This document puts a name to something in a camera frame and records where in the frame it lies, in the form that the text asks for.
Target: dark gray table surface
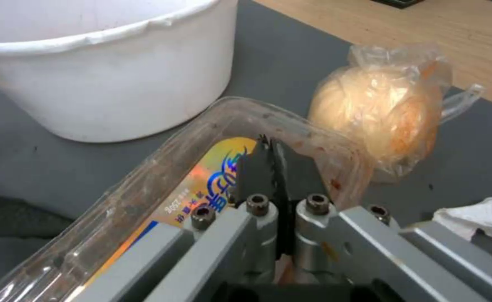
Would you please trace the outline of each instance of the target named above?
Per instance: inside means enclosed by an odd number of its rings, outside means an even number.
[[[349,44],[248,0],[238,13],[233,75],[225,95],[273,103],[305,116],[317,83],[346,65]],[[0,195],[76,218],[177,128],[127,143],[87,144],[47,132],[0,92]],[[492,196],[492,103],[479,101],[440,128],[434,153],[396,185],[371,185],[365,203],[400,224],[438,208]],[[479,245],[492,252],[492,239]],[[0,277],[45,243],[0,238]]]

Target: clear plastic bag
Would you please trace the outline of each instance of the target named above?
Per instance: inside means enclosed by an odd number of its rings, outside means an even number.
[[[444,100],[451,65],[430,44],[351,46],[348,61],[350,66],[319,85],[309,120],[363,142],[377,161],[375,180],[378,175],[396,180],[413,170],[432,151],[438,125],[466,111],[484,92],[473,85]]]

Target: tissue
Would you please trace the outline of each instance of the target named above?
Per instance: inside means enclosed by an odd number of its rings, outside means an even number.
[[[478,228],[492,237],[492,197],[471,206],[440,208],[432,220],[468,241]]]

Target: hex socket screw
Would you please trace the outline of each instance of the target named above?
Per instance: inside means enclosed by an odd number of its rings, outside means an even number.
[[[306,198],[306,210],[313,215],[326,215],[330,211],[330,199],[323,194],[310,194]]]
[[[190,216],[192,226],[200,231],[208,229],[216,219],[216,213],[210,206],[199,206]]]
[[[369,212],[371,212],[371,214],[373,214],[374,217],[380,220],[380,222],[384,225],[389,226],[389,222],[391,222],[391,214],[387,208],[379,205],[369,205],[367,210],[369,210]]]
[[[265,216],[269,212],[269,198],[263,194],[252,194],[246,199],[246,210],[253,216]]]

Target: wooden table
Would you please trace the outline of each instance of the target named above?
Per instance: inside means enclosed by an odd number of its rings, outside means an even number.
[[[353,44],[436,42],[454,66],[455,86],[482,84],[492,101],[490,1],[425,0],[404,10],[370,0],[255,1]]]

